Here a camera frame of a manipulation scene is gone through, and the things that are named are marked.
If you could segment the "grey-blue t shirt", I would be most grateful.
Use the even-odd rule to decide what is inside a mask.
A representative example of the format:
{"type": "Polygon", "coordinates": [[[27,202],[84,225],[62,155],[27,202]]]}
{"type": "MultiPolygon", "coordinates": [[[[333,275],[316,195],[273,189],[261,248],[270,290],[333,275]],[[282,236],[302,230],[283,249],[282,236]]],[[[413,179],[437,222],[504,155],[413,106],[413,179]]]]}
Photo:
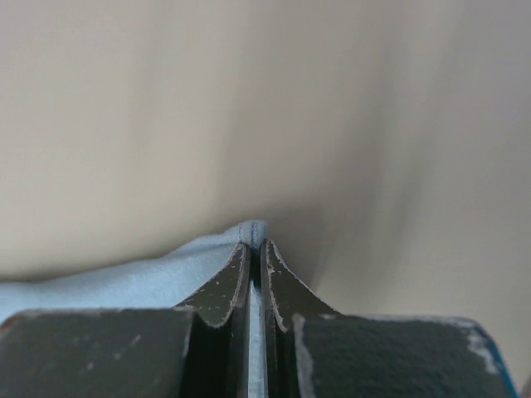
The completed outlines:
{"type": "Polygon", "coordinates": [[[248,291],[248,382],[244,397],[266,395],[263,333],[255,257],[265,240],[264,221],[245,221],[205,235],[155,260],[140,260],[41,282],[1,285],[1,323],[22,311],[113,308],[170,309],[214,277],[237,245],[251,250],[248,291]]]}

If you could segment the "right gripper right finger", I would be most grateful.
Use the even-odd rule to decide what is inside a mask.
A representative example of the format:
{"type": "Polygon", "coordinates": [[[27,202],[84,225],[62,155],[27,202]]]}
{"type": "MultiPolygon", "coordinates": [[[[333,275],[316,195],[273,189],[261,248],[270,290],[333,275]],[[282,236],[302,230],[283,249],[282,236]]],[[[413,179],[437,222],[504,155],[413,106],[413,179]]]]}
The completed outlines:
{"type": "Polygon", "coordinates": [[[515,397],[497,345],[458,317],[346,315],[261,246],[270,397],[515,397]]]}

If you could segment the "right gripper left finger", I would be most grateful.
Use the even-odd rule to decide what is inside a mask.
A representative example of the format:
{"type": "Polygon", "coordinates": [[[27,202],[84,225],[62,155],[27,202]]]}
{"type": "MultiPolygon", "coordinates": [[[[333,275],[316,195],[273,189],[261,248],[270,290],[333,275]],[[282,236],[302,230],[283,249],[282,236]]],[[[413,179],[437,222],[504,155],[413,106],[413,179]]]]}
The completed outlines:
{"type": "Polygon", "coordinates": [[[244,397],[251,250],[170,309],[22,311],[1,326],[4,397],[244,397]]]}

